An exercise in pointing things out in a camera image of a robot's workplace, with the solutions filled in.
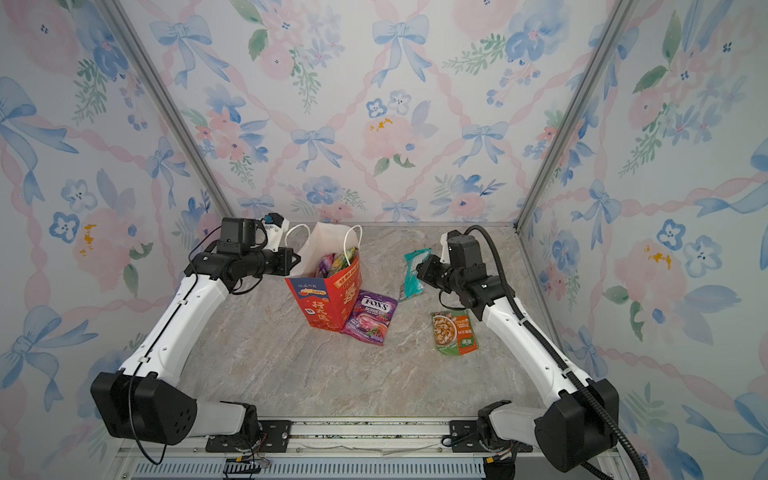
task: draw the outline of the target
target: red packaging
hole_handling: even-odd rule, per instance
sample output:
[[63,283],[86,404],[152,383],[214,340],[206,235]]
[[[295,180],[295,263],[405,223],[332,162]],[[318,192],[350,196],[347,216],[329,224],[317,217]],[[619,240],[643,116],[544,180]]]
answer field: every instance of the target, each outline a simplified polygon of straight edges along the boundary
[[329,278],[286,278],[286,283],[311,326],[341,332],[360,291],[360,254],[349,268]]

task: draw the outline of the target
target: teal snack wrapper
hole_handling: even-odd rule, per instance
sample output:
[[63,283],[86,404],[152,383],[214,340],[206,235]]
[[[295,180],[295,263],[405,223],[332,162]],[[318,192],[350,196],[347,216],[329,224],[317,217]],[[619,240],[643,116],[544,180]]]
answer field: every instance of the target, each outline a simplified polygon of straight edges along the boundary
[[405,254],[406,280],[403,282],[400,289],[399,300],[405,300],[412,296],[424,293],[424,285],[422,285],[421,281],[416,278],[416,275],[418,274],[418,272],[416,272],[416,267],[429,257],[430,252],[432,252],[431,248],[425,248]]

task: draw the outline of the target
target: white paper bag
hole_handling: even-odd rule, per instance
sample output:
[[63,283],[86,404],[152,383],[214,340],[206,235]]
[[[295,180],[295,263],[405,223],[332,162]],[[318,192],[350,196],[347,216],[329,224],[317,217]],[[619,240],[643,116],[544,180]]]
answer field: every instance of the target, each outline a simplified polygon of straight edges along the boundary
[[[288,235],[293,229],[301,226],[304,226],[307,230],[309,229],[307,225],[300,224],[288,230],[288,233],[286,233],[286,244],[288,242]],[[357,232],[354,230],[355,228],[360,229],[360,238],[362,238],[362,228],[360,225],[350,228],[346,225],[334,223],[315,223],[315,228],[310,233],[310,237],[306,239],[304,245],[297,252],[301,257],[301,261],[290,271],[289,276],[314,276],[317,265],[325,255],[346,252],[346,248],[353,245],[359,247],[360,242]]]

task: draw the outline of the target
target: instant noodle packet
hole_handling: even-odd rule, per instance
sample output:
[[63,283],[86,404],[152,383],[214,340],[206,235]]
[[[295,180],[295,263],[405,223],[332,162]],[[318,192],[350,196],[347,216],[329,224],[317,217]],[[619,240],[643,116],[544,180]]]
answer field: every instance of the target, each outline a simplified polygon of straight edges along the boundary
[[467,310],[448,310],[432,314],[432,329],[437,350],[446,355],[464,355],[478,349]]

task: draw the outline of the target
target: marble tabletop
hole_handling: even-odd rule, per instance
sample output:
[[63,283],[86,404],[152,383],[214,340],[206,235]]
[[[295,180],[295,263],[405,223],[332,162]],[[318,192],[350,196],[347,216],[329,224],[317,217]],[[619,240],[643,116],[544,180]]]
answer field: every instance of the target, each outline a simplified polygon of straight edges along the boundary
[[[362,288],[396,298],[403,255],[432,247],[448,227],[364,227]],[[507,278],[531,317],[543,319],[511,227],[489,227]],[[299,231],[296,242],[300,244]],[[495,273],[482,238],[483,258]],[[443,296],[446,304],[458,298]],[[539,407],[528,374],[501,340],[470,316],[478,350],[447,356],[435,348],[437,290],[401,302],[384,346],[309,326],[285,279],[265,276],[228,296],[200,335],[179,388],[202,400],[253,403],[263,416],[465,416],[502,399]],[[548,331],[545,322],[539,325]]]

